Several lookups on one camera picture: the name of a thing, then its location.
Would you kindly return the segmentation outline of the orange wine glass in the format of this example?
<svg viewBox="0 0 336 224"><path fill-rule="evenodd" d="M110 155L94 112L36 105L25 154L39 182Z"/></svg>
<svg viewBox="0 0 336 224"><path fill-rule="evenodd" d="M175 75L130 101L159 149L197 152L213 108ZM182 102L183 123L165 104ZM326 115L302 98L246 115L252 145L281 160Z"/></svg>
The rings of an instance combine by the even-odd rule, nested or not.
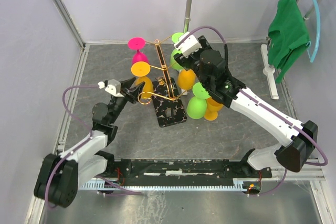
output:
<svg viewBox="0 0 336 224"><path fill-rule="evenodd" d="M177 85L183 90L189 90L193 87L196 80L196 74L193 70L182 69L179 73Z"/></svg>
<svg viewBox="0 0 336 224"><path fill-rule="evenodd" d="M217 103L212 98L206 100L207 108L204 114L204 118L208 121L214 121L218 117L218 112L223 108L221 103Z"/></svg>
<svg viewBox="0 0 336 224"><path fill-rule="evenodd" d="M138 61L134 63L131 67L132 74L137 77L135 84L138 85L142 82L145 83L142 90L144 93L141 95L141 100L149 100L152 97L152 94L150 94L149 92L154 92L153 83L151 79L147 77L150 71L151 67L145 61Z"/></svg>

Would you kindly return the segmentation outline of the green wine glass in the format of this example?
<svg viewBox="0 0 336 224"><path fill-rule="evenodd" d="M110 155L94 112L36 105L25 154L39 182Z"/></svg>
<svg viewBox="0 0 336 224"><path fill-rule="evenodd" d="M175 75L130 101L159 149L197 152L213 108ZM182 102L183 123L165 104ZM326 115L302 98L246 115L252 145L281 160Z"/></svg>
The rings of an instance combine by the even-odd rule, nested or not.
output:
<svg viewBox="0 0 336 224"><path fill-rule="evenodd" d="M186 112L191 119L197 120L205 115L207 109L206 100L211 96L200 82L194 84L192 91L194 96L189 100Z"/></svg>
<svg viewBox="0 0 336 224"><path fill-rule="evenodd" d="M172 35L172 38L171 38L173 44L179 42L179 38L180 38L182 35L183 35L182 32L174 33L174 34ZM172 66L173 69L175 69L175 70L177 70L177 71L180 71L180 70L183 69L183 67L180 66L180 65L176 62L176 60L175 60L175 58L174 58L174 56L175 56L176 54L179 54L179 53L180 53L180 51L177 50L177 49L175 48L175 49L173 49L173 51L172 51L172 53L171 53L171 56L170 56L170 65Z"/></svg>

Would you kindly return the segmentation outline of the pink plastic cup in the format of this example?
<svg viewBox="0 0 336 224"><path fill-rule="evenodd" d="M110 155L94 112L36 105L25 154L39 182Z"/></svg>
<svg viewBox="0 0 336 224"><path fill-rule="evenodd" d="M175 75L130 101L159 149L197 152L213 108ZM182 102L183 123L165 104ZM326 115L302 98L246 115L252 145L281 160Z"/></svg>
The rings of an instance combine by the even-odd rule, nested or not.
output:
<svg viewBox="0 0 336 224"><path fill-rule="evenodd" d="M147 56L140 51L144 46L145 46L145 40L140 37L134 37L128 41L128 47L136 51L132 59L133 64L137 62L149 63Z"/></svg>

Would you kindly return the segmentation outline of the green wine glass front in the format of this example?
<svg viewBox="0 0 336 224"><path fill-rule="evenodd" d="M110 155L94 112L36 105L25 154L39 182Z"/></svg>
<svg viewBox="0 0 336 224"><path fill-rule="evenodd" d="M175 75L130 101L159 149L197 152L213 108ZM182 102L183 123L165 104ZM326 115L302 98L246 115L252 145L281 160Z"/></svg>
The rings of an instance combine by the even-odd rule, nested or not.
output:
<svg viewBox="0 0 336 224"><path fill-rule="evenodd" d="M207 109L206 100L211 96L200 82L194 84L192 91L194 96L189 100L186 112L191 119L197 120L205 115Z"/></svg>

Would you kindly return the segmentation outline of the orange wine glass front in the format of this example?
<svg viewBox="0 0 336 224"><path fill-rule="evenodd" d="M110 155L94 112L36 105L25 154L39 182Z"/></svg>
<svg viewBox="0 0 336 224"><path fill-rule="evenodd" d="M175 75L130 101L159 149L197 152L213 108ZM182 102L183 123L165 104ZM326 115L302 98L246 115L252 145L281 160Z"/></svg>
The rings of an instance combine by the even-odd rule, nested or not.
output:
<svg viewBox="0 0 336 224"><path fill-rule="evenodd" d="M221 103L217 103L212 98L206 100L207 108L204 114L204 118L208 121L214 121L218 117L218 112L223 108Z"/></svg>

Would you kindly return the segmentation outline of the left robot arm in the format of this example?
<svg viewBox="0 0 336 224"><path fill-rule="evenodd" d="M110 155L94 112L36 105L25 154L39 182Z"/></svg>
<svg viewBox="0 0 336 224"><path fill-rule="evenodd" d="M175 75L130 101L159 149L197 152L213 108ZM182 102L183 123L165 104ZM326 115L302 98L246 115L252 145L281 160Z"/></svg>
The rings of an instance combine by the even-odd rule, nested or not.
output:
<svg viewBox="0 0 336 224"><path fill-rule="evenodd" d="M112 176L116 171L114 156L103 151L114 140L118 127L115 121L125 105L137 103L145 86L134 84L135 78L115 79L85 85L86 89L102 89L110 94L110 102L97 103L92 108L92 125L84 123L88 134L73 147L62 153L44 157L36 183L34 196L48 207L68 207L78 189L92 178L102 174Z"/></svg>

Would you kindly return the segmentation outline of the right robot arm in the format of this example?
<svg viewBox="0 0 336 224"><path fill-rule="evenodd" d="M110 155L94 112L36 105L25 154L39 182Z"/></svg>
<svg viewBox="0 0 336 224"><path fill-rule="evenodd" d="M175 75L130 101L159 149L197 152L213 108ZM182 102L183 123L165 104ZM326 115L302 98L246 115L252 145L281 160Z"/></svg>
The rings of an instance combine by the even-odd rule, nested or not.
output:
<svg viewBox="0 0 336 224"><path fill-rule="evenodd" d="M317 147L318 126L312 121L302 123L263 101L246 85L234 78L228 69L228 49L222 55L214 50L204 36L196 38L189 32L181 35L174 47L174 59L184 69L191 69L213 100L239 112L269 132L277 141L270 147L252 150L240 164L246 177L253 177L266 167L281 165L298 173Z"/></svg>

